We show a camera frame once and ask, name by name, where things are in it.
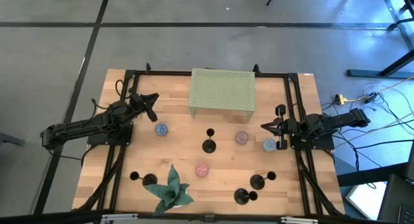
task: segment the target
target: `green mesh box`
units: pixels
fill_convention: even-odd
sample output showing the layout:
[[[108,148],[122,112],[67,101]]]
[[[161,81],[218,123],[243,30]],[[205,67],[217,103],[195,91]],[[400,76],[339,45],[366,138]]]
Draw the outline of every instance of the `green mesh box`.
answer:
[[[246,111],[256,110],[254,73],[218,69],[193,69],[188,107]]]

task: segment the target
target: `wooden table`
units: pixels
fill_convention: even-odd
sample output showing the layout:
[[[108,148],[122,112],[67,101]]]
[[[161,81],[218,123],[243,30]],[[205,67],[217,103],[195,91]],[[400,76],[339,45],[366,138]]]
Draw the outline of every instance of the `wooden table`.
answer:
[[[114,86],[118,79],[123,79],[124,73],[120,69],[108,70],[99,102],[101,106],[119,99]],[[321,113],[313,75],[299,74],[299,79],[306,112]],[[304,215],[294,150],[289,147],[287,150],[269,153],[262,148],[263,140],[272,135],[261,129],[260,125],[275,118],[274,108],[277,105],[287,104],[283,79],[256,78],[256,112],[249,122],[246,121],[247,114],[239,111],[207,109],[200,110],[192,117],[188,110],[190,80],[190,76],[140,76],[138,93],[160,94],[153,108],[158,115],[158,122],[151,122],[145,114],[134,120],[133,138],[125,153],[116,211],[153,212],[159,199],[142,186],[141,180],[132,181],[129,175],[133,171],[142,177],[155,174],[158,183],[166,185],[173,163],[181,182],[190,184],[188,193],[194,202],[185,207],[172,208],[168,212]],[[291,91],[293,102],[296,103],[293,84]],[[167,136],[155,135],[154,127],[158,123],[168,125]],[[215,130],[212,139],[217,144],[216,151],[211,154],[204,153],[201,148],[202,142],[207,139],[208,128]],[[241,130],[249,134],[249,141],[243,146],[234,141],[235,134]],[[73,208],[86,202],[102,180],[108,149],[108,146],[97,146],[86,156]],[[332,158],[319,150],[314,150],[313,156],[318,184],[335,207],[344,212]],[[210,173],[207,177],[199,178],[195,175],[194,168],[199,162],[209,165]],[[245,188],[252,191],[250,177],[254,174],[265,175],[268,171],[276,172],[277,179],[266,181],[264,189],[256,191],[259,196],[256,201],[238,205],[234,201],[235,190]],[[109,185],[105,207],[109,206],[111,190]],[[311,211],[315,213],[309,185],[308,193]]]

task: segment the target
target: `gray floor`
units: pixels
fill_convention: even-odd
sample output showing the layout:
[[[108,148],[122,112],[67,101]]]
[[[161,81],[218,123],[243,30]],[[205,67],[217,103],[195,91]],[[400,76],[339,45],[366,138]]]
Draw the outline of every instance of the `gray floor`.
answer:
[[[94,22],[102,0],[0,0],[0,21]],[[383,0],[109,0],[104,22],[286,22],[286,23],[391,23]],[[401,0],[391,0],[396,9]],[[27,141],[24,147],[0,147],[0,216],[31,211],[39,182],[49,159],[38,134],[60,122],[79,72],[91,28],[0,28],[0,131]],[[371,84],[364,78],[348,78],[346,69],[379,70],[407,53],[397,30],[334,30],[320,28],[101,28],[73,120],[92,112],[91,98],[99,98],[106,70],[190,70],[212,67],[250,71],[258,63],[263,72],[314,73],[320,102],[336,93],[347,98],[362,94]],[[405,71],[414,71],[408,65]],[[373,83],[391,85],[398,80]],[[412,82],[398,88],[409,95]],[[409,113],[404,98],[385,93],[391,109]],[[368,129],[395,119],[381,105],[370,104],[365,112]],[[338,107],[340,113],[349,105]],[[335,114],[330,108],[328,114]],[[347,132],[350,139],[358,132]],[[384,140],[412,139],[401,127],[383,130],[353,141],[364,146]],[[68,142],[63,154],[80,157],[86,139]],[[407,161],[410,143],[383,145],[362,150],[382,166]],[[347,145],[335,156],[354,165]],[[377,167],[360,157],[361,169]],[[46,212],[71,208],[80,165],[62,159]],[[167,223],[150,221],[146,223]]]

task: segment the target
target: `ball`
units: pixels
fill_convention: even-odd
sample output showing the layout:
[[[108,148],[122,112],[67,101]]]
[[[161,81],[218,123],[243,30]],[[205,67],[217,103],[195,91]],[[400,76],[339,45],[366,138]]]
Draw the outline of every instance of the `ball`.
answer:
[[[265,139],[263,141],[263,149],[267,152],[272,152],[276,150],[276,141],[273,139]]]
[[[155,134],[157,134],[158,136],[162,137],[167,135],[168,132],[168,127],[166,124],[157,124],[155,126]]]
[[[204,177],[208,174],[208,166],[207,164],[200,162],[195,166],[195,174],[198,177]]]
[[[235,135],[235,141],[239,144],[246,144],[248,141],[248,134],[245,131],[239,131]]]

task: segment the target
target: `black peg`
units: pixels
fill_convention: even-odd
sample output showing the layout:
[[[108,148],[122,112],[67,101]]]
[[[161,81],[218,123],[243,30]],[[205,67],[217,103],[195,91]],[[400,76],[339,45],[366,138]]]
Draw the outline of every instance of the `black peg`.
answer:
[[[216,145],[214,140],[212,140],[212,136],[214,135],[214,129],[207,129],[207,136],[208,140],[205,140],[202,143],[202,150],[206,153],[213,153],[216,149]]]
[[[261,190],[265,187],[265,180],[269,179],[271,181],[276,179],[276,173],[274,172],[268,172],[267,177],[263,178],[261,175],[253,175],[250,178],[250,186],[256,190]]]
[[[247,192],[244,188],[239,188],[234,192],[235,202],[239,205],[245,205],[249,200],[257,200],[257,192],[251,191]]]
[[[142,185],[155,185],[158,182],[157,177],[154,174],[147,174],[144,176],[144,178],[140,177],[140,174],[138,172],[131,172],[129,175],[129,178],[132,181],[136,181],[137,179],[142,179]]]

